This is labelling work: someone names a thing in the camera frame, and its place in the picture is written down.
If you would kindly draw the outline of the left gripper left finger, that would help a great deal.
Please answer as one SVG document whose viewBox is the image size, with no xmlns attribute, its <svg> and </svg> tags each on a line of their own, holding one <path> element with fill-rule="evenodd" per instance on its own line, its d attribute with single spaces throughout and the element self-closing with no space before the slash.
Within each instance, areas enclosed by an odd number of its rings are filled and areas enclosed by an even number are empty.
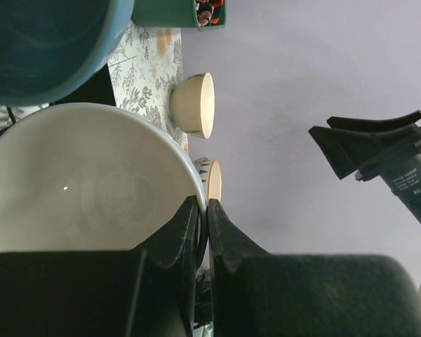
<svg viewBox="0 0 421 337">
<path fill-rule="evenodd" d="M 175 215 L 140 246 L 140 335 L 191 336 L 199 207 L 186 197 Z"/>
</svg>

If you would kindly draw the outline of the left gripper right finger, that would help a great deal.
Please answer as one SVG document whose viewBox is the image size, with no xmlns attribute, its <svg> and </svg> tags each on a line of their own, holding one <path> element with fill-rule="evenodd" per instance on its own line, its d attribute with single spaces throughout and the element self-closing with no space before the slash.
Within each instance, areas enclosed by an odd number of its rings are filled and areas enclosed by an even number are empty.
<svg viewBox="0 0 421 337">
<path fill-rule="evenodd" d="M 245 262 L 269 254 L 229 219 L 220 201 L 208 203 L 208 240 L 213 328 L 215 336 L 240 336 L 253 313 L 252 290 Z"/>
</svg>

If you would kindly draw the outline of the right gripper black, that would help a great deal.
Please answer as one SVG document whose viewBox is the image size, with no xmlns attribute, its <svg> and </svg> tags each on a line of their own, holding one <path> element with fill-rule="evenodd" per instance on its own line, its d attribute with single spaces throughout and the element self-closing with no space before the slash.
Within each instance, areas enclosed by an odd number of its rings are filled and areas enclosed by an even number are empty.
<svg viewBox="0 0 421 337">
<path fill-rule="evenodd" d="M 309 134 L 336 176 L 380 177 L 421 224 L 421 110 L 393 119 L 330 117 Z M 363 132 L 340 128 L 362 128 Z"/>
</svg>

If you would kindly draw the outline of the plain white bowl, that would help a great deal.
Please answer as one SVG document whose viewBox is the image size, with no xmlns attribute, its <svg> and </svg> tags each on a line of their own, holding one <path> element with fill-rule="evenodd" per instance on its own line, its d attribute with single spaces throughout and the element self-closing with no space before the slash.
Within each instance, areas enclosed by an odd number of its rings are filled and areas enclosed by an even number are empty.
<svg viewBox="0 0 421 337">
<path fill-rule="evenodd" d="M 162 128 L 110 105 L 68 103 L 0 137 L 0 252 L 132 249 L 206 193 Z"/>
</svg>

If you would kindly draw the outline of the blue ceramic bowl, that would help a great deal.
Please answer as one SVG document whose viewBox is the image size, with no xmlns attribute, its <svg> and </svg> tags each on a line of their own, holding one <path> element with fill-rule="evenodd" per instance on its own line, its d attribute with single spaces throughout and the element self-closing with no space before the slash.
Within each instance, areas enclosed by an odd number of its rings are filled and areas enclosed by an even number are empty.
<svg viewBox="0 0 421 337">
<path fill-rule="evenodd" d="M 133 1 L 0 1 L 0 105 L 64 98 L 107 64 Z"/>
</svg>

